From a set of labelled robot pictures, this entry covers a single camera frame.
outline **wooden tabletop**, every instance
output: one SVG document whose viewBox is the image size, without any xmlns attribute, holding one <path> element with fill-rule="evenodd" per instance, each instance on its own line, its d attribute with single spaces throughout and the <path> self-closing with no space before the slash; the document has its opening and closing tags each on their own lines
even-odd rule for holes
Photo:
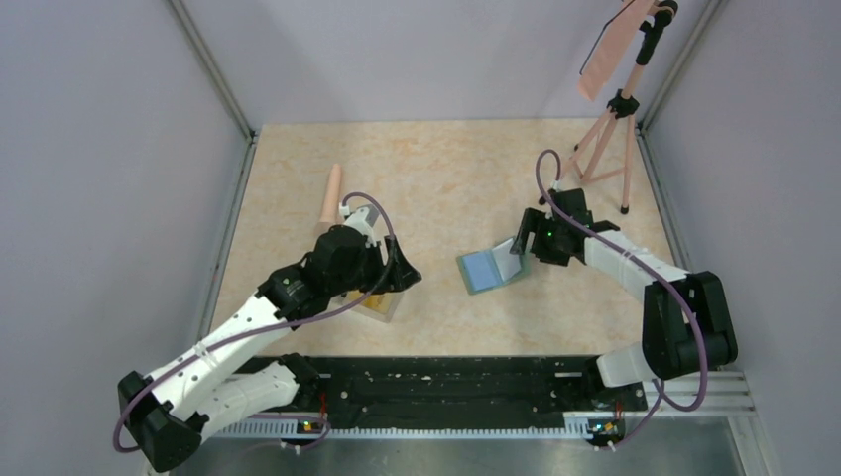
<svg viewBox="0 0 841 476">
<path fill-rule="evenodd" d="M 311 250 L 327 173 L 337 163 L 344 168 L 342 194 L 365 191 L 383 204 L 423 280 L 405 293 L 390 323 L 347 312 L 299 328 L 264 355 L 592 354 L 639 340 L 642 306 L 610 278 L 577 261 L 562 268 L 530 256 L 529 276 L 476 296 L 467 293 L 455 262 L 459 255 L 517 233 L 523 210 L 538 206 L 538 154 L 554 148 L 568 160 L 592 123 L 548 119 L 264 127 L 213 327 L 272 271 Z M 621 164 L 624 130 L 617 128 L 600 171 Z M 544 165 L 544 182 L 549 183 L 554 164 Z M 564 189 L 578 186 L 574 174 L 562 184 Z M 639 151 L 630 214 L 618 210 L 621 176 L 584 189 L 596 220 L 613 221 L 638 245 L 670 261 Z"/>
</svg>

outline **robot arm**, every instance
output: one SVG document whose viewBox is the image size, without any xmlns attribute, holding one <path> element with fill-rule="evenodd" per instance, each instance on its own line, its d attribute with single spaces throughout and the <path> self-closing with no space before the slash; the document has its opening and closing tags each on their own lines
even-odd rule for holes
<svg viewBox="0 0 841 476">
<path fill-rule="evenodd" d="M 257 352 L 293 332 L 297 321 L 321 314 L 333 297 L 349 291 L 396 293 L 421 280 L 394 236 L 385 238 L 389 260 L 383 264 L 380 242 L 372 229 L 374 220 L 373 208 L 357 209 L 343 225 L 319 236 L 313 251 L 300 262 L 272 273 L 239 310 L 198 344 L 146 376 L 132 372 L 120 381 L 121 411 L 158 381 L 125 422 L 157 471 L 180 465 L 233 422 L 293 401 L 305 405 L 316 397 L 318 373 L 297 354 L 256 374 L 225 382 Z M 190 363 L 165 377 L 183 362 Z"/>
<path fill-rule="evenodd" d="M 644 380 L 673 379 L 697 372 L 698 349 L 683 320 L 677 301 L 665 287 L 631 261 L 634 256 L 674 286 L 689 304 L 701 327 L 709 366 L 724 365 L 738 352 L 721 281 L 709 272 L 692 274 L 669 265 L 631 242 L 609 221 L 594 222 L 580 188 L 549 196 L 557 207 L 578 223 L 625 250 L 620 253 L 602 241 L 573 227 L 556 213 L 527 208 L 511 252 L 529 251 L 544 263 L 568 266 L 570 258 L 592 266 L 616 280 L 643 304 L 643 335 L 640 342 L 592 359 L 583 375 L 593 396 L 609 396 L 616 389 Z"/>
</svg>

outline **white wall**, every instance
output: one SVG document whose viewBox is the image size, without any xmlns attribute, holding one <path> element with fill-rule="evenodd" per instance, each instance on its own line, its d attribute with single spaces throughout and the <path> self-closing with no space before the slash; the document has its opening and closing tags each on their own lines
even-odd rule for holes
<svg viewBox="0 0 841 476">
<path fill-rule="evenodd" d="M 841 3 L 732 1 L 652 131 L 783 474 L 838 474 Z"/>
<path fill-rule="evenodd" d="M 618 0 L 188 0 L 252 124 L 597 116 L 578 70 Z M 680 2 L 637 97 L 643 109 L 706 0 Z"/>
<path fill-rule="evenodd" d="M 0 71 L 0 474 L 138 474 L 116 385 L 194 338 L 244 142 L 162 1 L 0 2 Z"/>
</svg>

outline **purple cable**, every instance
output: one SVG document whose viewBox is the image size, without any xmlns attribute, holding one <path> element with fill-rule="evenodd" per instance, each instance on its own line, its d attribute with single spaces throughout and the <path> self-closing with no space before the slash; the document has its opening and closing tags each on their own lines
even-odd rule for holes
<svg viewBox="0 0 841 476">
<path fill-rule="evenodd" d="M 300 447 L 300 452 L 308 451 L 308 450 L 313 449 L 313 448 L 319 446 L 320 444 L 324 443 L 324 440 L 327 439 L 327 434 L 330 433 L 330 422 L 327 421 L 325 418 L 321 418 L 319 416 L 301 416 L 301 415 L 283 415 L 283 414 L 254 414 L 254 415 L 251 415 L 250 417 L 254 418 L 254 419 L 294 419 L 294 420 L 297 420 L 297 421 L 315 421 L 317 423 L 321 423 L 321 425 L 323 426 L 323 430 L 321 431 L 321 434 L 318 436 L 318 438 L 313 440 L 312 443 L 310 443 L 306 446 L 301 446 Z M 211 476 L 215 475 L 217 472 L 221 471 L 222 469 L 225 469 L 225 468 L 231 466 L 232 464 L 234 464 L 235 462 L 240 460 L 243 456 L 245 456 L 246 454 L 248 454 L 248 453 L 250 453 L 254 450 L 257 450 L 257 449 L 260 449 L 260 448 L 267 448 L 267 447 L 278 447 L 278 448 L 285 448 L 285 449 L 293 449 L 296 446 L 293 445 L 293 444 L 287 444 L 285 446 L 282 446 L 282 444 L 280 442 L 277 442 L 277 441 L 263 441 L 261 443 L 253 444 L 253 445 L 243 449 L 242 451 L 238 452 L 237 454 L 235 454 L 227 464 L 216 468 L 216 470 L 213 471 L 212 473 L 210 473 L 210 475 Z"/>
<path fill-rule="evenodd" d="M 706 346 L 704 345 L 704 336 L 701 333 L 701 328 L 698 326 L 698 320 L 695 318 L 695 314 L 692 312 L 692 309 L 689 307 L 689 304 L 686 303 L 686 300 L 683 299 L 683 297 L 674 288 L 674 286 L 672 286 L 670 282 L 668 282 L 663 276 L 661 276 L 660 273 L 655 271 L 652 267 L 650 267 L 649 265 L 644 263 L 642 260 L 640 260 L 639 258 L 634 256 L 633 254 L 628 253 L 628 250 L 626 250 L 626 249 L 622 248 L 621 246 L 617 245 L 616 243 L 613 243 L 612 241 L 602 237 L 598 233 L 593 232 L 592 230 L 590 230 L 586 226 L 578 223 L 571 216 L 569 216 L 566 213 L 564 213 L 563 211 L 561 211 L 561 209 L 558 208 L 557 205 L 554 204 L 554 202 L 552 201 L 548 192 L 546 191 L 546 188 L 543 186 L 543 183 L 542 183 L 542 180 L 541 180 L 541 163 L 543 162 L 543 158 L 546 156 L 546 154 L 553 154 L 554 156 L 557 157 L 557 152 L 553 151 L 552 149 L 546 149 L 545 151 L 541 152 L 541 154 L 538 156 L 538 161 L 535 164 L 535 177 L 538 181 L 538 189 L 541 191 L 541 196 L 546 201 L 546 203 L 548 203 L 549 206 L 551 206 L 552 211 L 554 211 L 558 216 L 563 218 L 567 223 L 574 226 L 575 228 L 577 228 L 579 231 L 581 231 L 585 235 L 587 235 L 591 238 L 595 238 L 596 240 L 602 242 L 608 248 L 616 251 L 617 253 L 619 253 L 621 255 L 627 255 L 632 263 L 634 263 L 635 265 L 642 268 L 652 278 L 657 280 L 657 282 L 660 283 L 668 291 L 668 293 L 671 294 L 677 300 L 677 304 L 680 306 L 680 309 L 683 311 L 683 313 L 689 319 L 689 327 L 692 329 L 692 335 L 695 337 L 695 344 L 698 347 L 698 361 L 699 361 L 699 364 L 700 364 L 700 373 L 701 373 L 700 382 L 698 384 L 698 394 L 695 396 L 695 400 L 691 404 L 689 404 L 688 406 L 678 405 L 675 401 L 673 401 L 671 398 L 669 398 L 668 395 L 665 394 L 665 385 L 662 382 L 658 383 L 657 381 L 655 381 L 655 388 L 658 390 L 658 393 L 660 394 L 660 397 L 658 398 L 656 404 L 651 407 L 648 414 L 646 415 L 646 417 L 643 418 L 643 421 L 637 426 L 637 428 L 640 428 L 640 426 L 642 426 L 643 424 L 648 422 L 651 415 L 654 414 L 654 412 L 657 410 L 657 407 L 660 405 L 661 400 L 666 400 L 669 405 L 675 407 L 677 410 L 680 410 L 682 412 L 692 412 L 692 411 L 698 410 L 698 408 L 704 402 L 704 397 L 706 397 L 707 381 L 709 379 L 709 376 L 707 374 L 709 372 L 709 368 L 707 366 L 707 349 L 706 349 Z M 634 431 L 631 432 L 631 434 L 629 434 L 629 436 L 631 436 L 633 434 L 636 434 L 636 432 L 637 432 L 637 430 L 635 429 Z"/>
<path fill-rule="evenodd" d="M 344 199 L 342 200 L 342 204 L 347 204 L 347 200 L 351 197 L 354 197 L 354 196 L 360 196 L 362 198 L 365 198 L 366 200 L 370 201 L 371 204 L 374 205 L 375 208 L 377 208 L 377 211 L 380 212 L 380 215 L 382 215 L 382 217 L 383 217 L 383 221 L 385 221 L 385 223 L 386 223 L 386 228 L 388 228 L 388 230 L 389 230 L 389 236 L 394 238 L 395 237 L 394 227 L 392 226 L 392 222 L 389 219 L 389 215 L 386 214 L 386 210 L 371 195 L 369 195 L 367 193 L 362 193 L 361 191 L 353 191 L 353 192 L 350 192 L 347 195 L 345 195 Z M 334 317 L 334 316 L 350 309 L 351 307 L 356 306 L 357 304 L 361 303 L 365 299 L 369 298 L 371 296 L 371 293 L 373 292 L 373 290 L 375 290 L 377 287 L 379 287 L 386 280 L 386 278 L 389 276 L 389 272 L 391 271 L 391 268 L 392 268 L 393 265 L 394 265 L 394 254 L 389 253 L 389 258 L 388 258 L 388 261 L 386 262 L 386 267 L 383 270 L 383 275 L 380 277 L 379 280 L 377 280 L 377 283 L 374 285 L 374 287 L 371 289 L 371 291 L 369 291 L 368 293 L 365 293 L 361 297 L 358 297 L 358 298 L 354 299 L 352 302 L 349 302 L 348 304 L 343 305 L 342 307 L 340 307 L 338 309 L 330 310 L 328 312 L 323 312 L 319 315 L 315 315 L 313 317 L 308 317 L 306 319 L 296 320 L 294 322 L 281 322 L 281 323 L 278 323 L 278 324 L 265 325 L 263 327 L 258 327 L 256 329 L 247 330 L 247 331 L 241 332 L 239 334 L 234 334 L 230 337 L 226 337 L 226 338 L 216 342 L 215 344 L 208 345 L 207 346 L 207 352 L 212 352 L 214 350 L 218 350 L 219 348 L 224 347 L 228 344 L 232 344 L 234 342 L 240 341 L 242 339 L 247 339 L 248 337 L 252 337 L 252 336 L 255 336 L 255 335 L 263 334 L 263 333 L 266 333 L 266 332 L 273 332 L 275 330 L 285 329 L 287 327 L 292 327 L 293 325 L 298 326 L 298 325 L 312 324 L 313 322 L 319 322 L 320 320 L 325 320 L 325 319 L 329 319 L 331 317 Z M 198 356 L 195 355 L 195 354 L 185 358 L 183 361 L 176 364 L 175 367 L 168 370 L 167 372 L 162 374 L 160 377 L 158 377 L 157 379 L 152 381 L 151 384 L 144 387 L 143 390 L 138 392 L 138 394 L 128 403 L 128 405 L 126 405 L 126 408 L 123 410 L 123 412 L 120 414 L 120 417 L 117 419 L 117 424 L 114 426 L 114 432 L 111 435 L 111 444 L 114 446 L 114 449 L 118 453 L 131 453 L 131 452 L 134 452 L 134 451 L 137 451 L 138 449 L 140 449 L 140 446 L 126 447 L 126 446 L 123 446 L 120 443 L 120 432 L 122 431 L 123 425 L 125 424 L 126 419 L 128 419 L 132 410 L 135 407 L 137 407 L 137 405 L 140 403 L 141 400 L 143 400 L 144 397 L 146 397 L 147 395 L 152 393 L 152 391 L 155 390 L 164 381 L 171 378 L 173 375 L 177 374 L 178 372 L 183 370 L 186 366 L 190 365 L 191 363 L 195 362 L 196 360 L 198 360 Z"/>
</svg>

